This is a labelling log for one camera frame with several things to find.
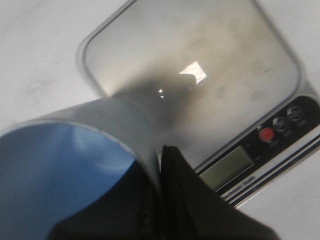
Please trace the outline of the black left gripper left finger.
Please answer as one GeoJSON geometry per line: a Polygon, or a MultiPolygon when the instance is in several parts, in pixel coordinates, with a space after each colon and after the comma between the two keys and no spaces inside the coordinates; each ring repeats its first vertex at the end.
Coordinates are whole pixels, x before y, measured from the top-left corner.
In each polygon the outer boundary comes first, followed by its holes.
{"type": "Polygon", "coordinates": [[[134,162],[97,201],[60,221],[50,240],[158,240],[157,194],[142,167],[134,162]]]}

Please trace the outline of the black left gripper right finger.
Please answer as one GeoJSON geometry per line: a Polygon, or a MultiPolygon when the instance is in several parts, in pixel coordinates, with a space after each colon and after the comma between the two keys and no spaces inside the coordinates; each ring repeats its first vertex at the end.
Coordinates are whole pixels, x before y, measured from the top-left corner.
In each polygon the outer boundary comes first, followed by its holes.
{"type": "Polygon", "coordinates": [[[275,231],[215,194],[177,147],[164,146],[161,186],[168,240],[275,240],[275,231]]]}

